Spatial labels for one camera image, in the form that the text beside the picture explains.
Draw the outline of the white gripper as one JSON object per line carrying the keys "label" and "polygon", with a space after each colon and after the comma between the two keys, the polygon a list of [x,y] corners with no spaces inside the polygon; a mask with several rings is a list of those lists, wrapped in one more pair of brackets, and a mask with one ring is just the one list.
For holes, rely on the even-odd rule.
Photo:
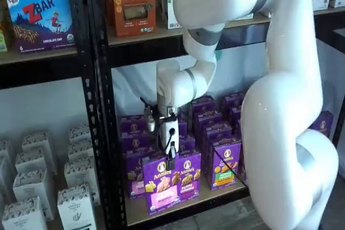
{"label": "white gripper", "polygon": [[167,153],[167,169],[175,168],[176,153],[179,150],[178,119],[164,118],[162,122],[162,148]]}

